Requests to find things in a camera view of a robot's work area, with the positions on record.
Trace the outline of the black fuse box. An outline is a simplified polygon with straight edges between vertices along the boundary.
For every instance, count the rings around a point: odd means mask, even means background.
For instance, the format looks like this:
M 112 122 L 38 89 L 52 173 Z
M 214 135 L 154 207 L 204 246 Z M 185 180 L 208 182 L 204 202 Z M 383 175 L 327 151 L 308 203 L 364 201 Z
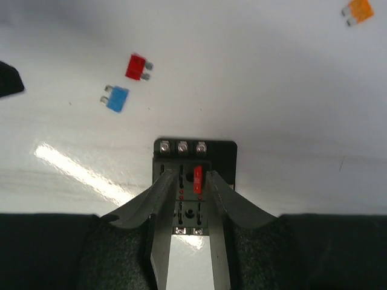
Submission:
M 172 234 L 208 235 L 206 173 L 216 171 L 235 188 L 238 146 L 228 140 L 159 138 L 154 141 L 152 180 L 178 173 Z

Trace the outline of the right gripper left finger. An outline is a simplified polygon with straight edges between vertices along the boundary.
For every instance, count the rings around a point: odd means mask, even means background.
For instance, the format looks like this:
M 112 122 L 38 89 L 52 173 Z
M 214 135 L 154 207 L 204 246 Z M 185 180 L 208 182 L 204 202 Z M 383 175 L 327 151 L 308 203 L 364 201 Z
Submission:
M 1 214 L 2 289 L 165 289 L 177 173 L 102 217 Z

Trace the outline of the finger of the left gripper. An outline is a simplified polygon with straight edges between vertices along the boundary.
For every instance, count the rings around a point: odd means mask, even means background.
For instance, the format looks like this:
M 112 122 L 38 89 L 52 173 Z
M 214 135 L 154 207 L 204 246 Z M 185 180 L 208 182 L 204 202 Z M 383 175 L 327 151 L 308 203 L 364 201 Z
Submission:
M 0 62 L 0 97 L 8 97 L 25 91 L 25 86 L 16 68 Z

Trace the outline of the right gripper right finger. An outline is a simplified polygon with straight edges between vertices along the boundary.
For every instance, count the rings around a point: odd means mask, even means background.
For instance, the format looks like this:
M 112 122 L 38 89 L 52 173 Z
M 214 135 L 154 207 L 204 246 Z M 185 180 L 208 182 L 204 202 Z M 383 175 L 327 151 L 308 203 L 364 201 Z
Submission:
M 215 289 L 385 289 L 386 216 L 276 217 L 206 176 Z

